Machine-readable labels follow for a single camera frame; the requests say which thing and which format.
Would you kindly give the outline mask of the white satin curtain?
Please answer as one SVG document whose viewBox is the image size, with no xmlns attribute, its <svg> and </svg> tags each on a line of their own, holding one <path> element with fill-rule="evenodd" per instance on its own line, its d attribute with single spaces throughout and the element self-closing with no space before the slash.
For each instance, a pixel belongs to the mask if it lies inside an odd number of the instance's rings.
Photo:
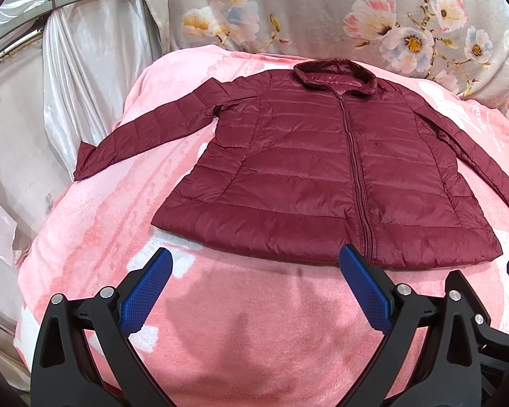
<svg viewBox="0 0 509 407">
<path fill-rule="evenodd" d="M 46 0 L 0 0 L 0 27 Z M 84 0 L 0 40 L 0 372 L 30 374 L 14 348 L 23 257 L 70 184 L 82 142 L 119 121 L 139 74 L 160 54 L 145 0 Z"/>
</svg>

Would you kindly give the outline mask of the grey floral quilt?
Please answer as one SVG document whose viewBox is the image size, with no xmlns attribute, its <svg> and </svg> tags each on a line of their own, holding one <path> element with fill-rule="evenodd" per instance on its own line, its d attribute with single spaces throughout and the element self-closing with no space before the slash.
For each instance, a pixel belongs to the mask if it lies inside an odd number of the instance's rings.
<svg viewBox="0 0 509 407">
<path fill-rule="evenodd" d="M 429 79 L 509 120 L 507 0 L 146 0 L 170 52 L 348 58 Z"/>
</svg>

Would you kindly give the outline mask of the pink fleece blanket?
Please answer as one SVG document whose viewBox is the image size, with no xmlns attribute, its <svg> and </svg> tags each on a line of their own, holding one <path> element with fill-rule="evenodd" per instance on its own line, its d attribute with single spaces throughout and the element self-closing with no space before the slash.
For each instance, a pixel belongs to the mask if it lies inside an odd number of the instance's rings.
<svg viewBox="0 0 509 407">
<path fill-rule="evenodd" d="M 227 52 L 218 46 L 164 55 L 128 94 L 124 123 L 182 97 L 209 77 L 222 82 L 301 58 Z M 420 91 L 509 175 L 509 121 L 435 83 L 375 75 Z M 336 267 L 221 254 L 152 229 L 152 214 L 193 167 L 215 125 L 72 184 L 56 202 L 20 266 L 23 306 L 13 341 L 32 368 L 45 307 L 54 294 L 90 298 L 145 265 L 159 247 L 173 275 L 143 328 L 129 337 L 178 406 L 335 406 L 381 341 Z M 509 333 L 509 210 L 463 163 L 459 170 L 493 226 L 503 254 L 464 268 L 492 319 Z"/>
</svg>

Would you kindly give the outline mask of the maroon puffer jacket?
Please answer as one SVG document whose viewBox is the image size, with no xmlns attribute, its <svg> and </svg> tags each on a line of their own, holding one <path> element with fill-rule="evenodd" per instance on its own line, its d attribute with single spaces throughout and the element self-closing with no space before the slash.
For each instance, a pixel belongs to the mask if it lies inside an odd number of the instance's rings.
<svg viewBox="0 0 509 407">
<path fill-rule="evenodd" d="M 84 180 L 207 126 L 212 140 L 152 224 L 213 249 L 330 265 L 353 245 L 376 267 L 475 265 L 502 253 L 459 172 L 509 207 L 509 176 L 413 90 L 349 60 L 302 62 L 189 94 L 80 146 Z"/>
</svg>

